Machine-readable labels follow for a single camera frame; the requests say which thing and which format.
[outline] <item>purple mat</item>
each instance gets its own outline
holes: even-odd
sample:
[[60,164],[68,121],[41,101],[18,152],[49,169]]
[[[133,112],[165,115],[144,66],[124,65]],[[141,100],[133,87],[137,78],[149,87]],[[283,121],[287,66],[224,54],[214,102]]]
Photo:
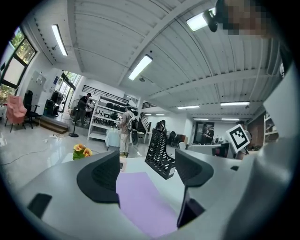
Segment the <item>purple mat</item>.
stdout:
[[120,173],[116,188],[121,211],[143,233],[157,238],[177,230],[175,211],[161,197],[147,173]]

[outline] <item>potted plant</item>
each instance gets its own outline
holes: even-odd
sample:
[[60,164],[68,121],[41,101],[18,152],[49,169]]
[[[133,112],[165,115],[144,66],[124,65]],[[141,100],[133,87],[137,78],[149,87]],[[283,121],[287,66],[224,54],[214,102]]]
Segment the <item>potted plant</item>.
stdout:
[[92,151],[82,144],[75,145],[73,149],[73,160],[79,160],[93,155]]

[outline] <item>black mesh file holder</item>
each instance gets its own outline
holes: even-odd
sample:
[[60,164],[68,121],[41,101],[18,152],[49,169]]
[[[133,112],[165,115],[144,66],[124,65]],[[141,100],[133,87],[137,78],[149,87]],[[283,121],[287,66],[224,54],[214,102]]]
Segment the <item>black mesh file holder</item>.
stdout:
[[145,162],[164,179],[169,179],[175,172],[175,159],[166,152],[167,136],[157,129],[152,130],[152,138]]

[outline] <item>fluorescent light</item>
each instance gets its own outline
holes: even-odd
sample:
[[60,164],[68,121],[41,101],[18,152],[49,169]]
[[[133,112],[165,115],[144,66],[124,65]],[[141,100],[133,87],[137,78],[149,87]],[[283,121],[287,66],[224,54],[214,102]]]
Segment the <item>fluorescent light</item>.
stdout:
[[238,118],[222,118],[224,121],[239,121],[240,119]]
[[[213,14],[216,14],[215,8],[211,8],[209,10],[212,10]],[[206,23],[205,19],[203,18],[203,13],[200,13],[200,14],[188,19],[187,24],[191,28],[192,31],[197,31],[198,29],[207,26],[207,23]]]
[[221,106],[247,106],[250,102],[231,102],[231,103],[221,103]]
[[60,47],[62,55],[67,56],[68,54],[67,54],[65,46],[64,46],[64,44],[62,42],[61,35],[60,35],[60,29],[58,28],[58,25],[52,25],[52,31],[53,31],[53,33],[55,35],[57,44]]
[[152,58],[148,55],[145,55],[142,60],[139,62],[139,64],[134,68],[132,73],[129,75],[130,80],[134,80],[149,63],[152,62]]
[[199,106],[177,107],[178,109],[198,108]]

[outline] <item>pink chair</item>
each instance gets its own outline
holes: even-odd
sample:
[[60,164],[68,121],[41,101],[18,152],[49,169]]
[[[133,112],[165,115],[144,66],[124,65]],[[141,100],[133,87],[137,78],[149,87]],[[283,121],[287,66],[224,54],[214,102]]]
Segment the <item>pink chair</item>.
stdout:
[[13,96],[9,95],[8,96],[8,101],[7,101],[7,110],[6,110],[6,123],[11,122],[11,129],[10,132],[13,128],[14,124],[19,124],[24,122],[24,117],[27,112],[27,109],[24,107],[22,99],[20,96]]

